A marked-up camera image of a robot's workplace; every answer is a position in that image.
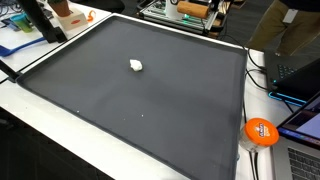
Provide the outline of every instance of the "laptop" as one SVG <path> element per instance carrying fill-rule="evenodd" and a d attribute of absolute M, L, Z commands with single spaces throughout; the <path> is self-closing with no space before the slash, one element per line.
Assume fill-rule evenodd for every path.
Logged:
<path fill-rule="evenodd" d="M 320 91 L 320 58 L 264 55 L 268 95 L 302 106 Z"/>
<path fill-rule="evenodd" d="M 278 126 L 272 146 L 277 180 L 320 180 L 320 92 Z"/>

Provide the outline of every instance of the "black tray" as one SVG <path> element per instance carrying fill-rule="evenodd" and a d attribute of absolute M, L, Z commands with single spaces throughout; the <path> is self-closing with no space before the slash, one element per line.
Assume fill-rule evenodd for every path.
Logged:
<path fill-rule="evenodd" d="M 113 16 L 17 82 L 192 179 L 231 180 L 245 67 L 244 50 Z"/>

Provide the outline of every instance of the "white paper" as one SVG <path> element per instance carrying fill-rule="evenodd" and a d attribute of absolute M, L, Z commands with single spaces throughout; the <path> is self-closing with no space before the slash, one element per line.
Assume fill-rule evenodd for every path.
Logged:
<path fill-rule="evenodd" d="M 283 19 L 284 23 L 292 23 L 293 19 L 296 17 L 298 10 L 289 9 L 286 16 Z"/>
<path fill-rule="evenodd" d="M 135 59 L 130 59 L 130 67 L 134 71 L 141 71 L 142 70 L 142 64 L 140 61 L 135 60 Z"/>

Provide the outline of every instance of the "laptop keyboard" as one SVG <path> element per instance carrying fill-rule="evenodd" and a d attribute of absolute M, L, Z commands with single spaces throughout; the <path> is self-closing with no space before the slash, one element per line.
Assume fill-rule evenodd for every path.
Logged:
<path fill-rule="evenodd" d="M 290 68 L 281 64 L 278 64 L 278 72 L 279 72 L 279 77 L 282 79 L 294 72 L 296 72 L 297 69 L 295 68 Z"/>
<path fill-rule="evenodd" d="M 320 159 L 288 148 L 293 180 L 320 180 Z"/>

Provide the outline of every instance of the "white table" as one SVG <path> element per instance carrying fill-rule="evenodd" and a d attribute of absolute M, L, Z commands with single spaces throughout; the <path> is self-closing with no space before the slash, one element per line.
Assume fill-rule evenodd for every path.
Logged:
<path fill-rule="evenodd" d="M 240 48 L 229 43 L 212 40 L 172 28 L 154 25 L 182 34 L 187 34 L 215 43 Z M 52 53 L 41 58 L 30 67 L 43 61 Z M 261 52 L 252 51 L 252 58 L 259 64 L 263 62 Z M 254 68 L 248 60 L 248 68 Z M 263 75 L 254 74 L 256 81 L 265 85 Z M 9 81 L 0 85 L 0 106 L 8 112 L 31 125 L 52 140 L 91 163 L 115 179 L 188 179 L 165 164 L 88 124 L 65 110 L 37 97 Z M 257 88 L 249 78 L 246 80 L 245 103 L 248 118 L 262 117 L 278 125 L 290 111 L 285 104 L 267 97 L 267 93 Z M 251 164 L 247 151 L 239 147 L 240 160 L 237 166 L 237 180 L 251 180 Z M 259 175 L 261 180 L 272 180 L 270 149 L 259 155 Z"/>
<path fill-rule="evenodd" d="M 68 40 L 72 39 L 79 33 L 88 29 L 88 27 L 95 25 L 97 22 L 101 21 L 102 19 L 106 18 L 111 14 L 110 12 L 107 12 L 107 11 L 102 11 L 99 9 L 95 9 L 95 8 L 91 8 L 91 7 L 87 7 L 87 6 L 83 6 L 83 5 L 79 5 L 71 2 L 69 2 L 69 6 L 79 9 L 85 14 L 86 17 L 88 16 L 91 10 L 94 10 L 96 12 L 96 17 L 92 22 L 88 23 L 88 25 L 80 26 L 70 31 L 65 31 L 65 34 Z M 47 4 L 45 8 L 53 11 L 51 7 Z M 61 27 L 59 21 L 56 18 L 53 18 L 50 21 L 54 27 L 57 27 L 57 26 Z M 22 44 L 28 43 L 40 37 L 42 37 L 42 34 L 36 29 L 36 27 L 33 27 L 33 31 L 30 33 L 24 33 L 23 31 L 14 32 L 10 28 L 0 29 L 0 44 L 9 49 L 18 47 Z M 19 71 L 22 68 L 29 65 L 30 63 L 38 60 L 40 57 L 42 57 L 46 53 L 52 51 L 53 49 L 61 45 L 63 45 L 63 43 L 60 44 L 55 42 L 55 43 L 49 44 L 47 41 L 43 41 L 43 42 L 34 44 L 32 46 L 26 47 L 24 49 L 21 49 L 8 57 L 0 57 L 0 59 L 3 62 L 5 62 L 9 67 L 11 67 L 14 71 Z M 0 71 L 0 81 L 2 81 L 7 77 L 8 76 L 6 74 Z"/>

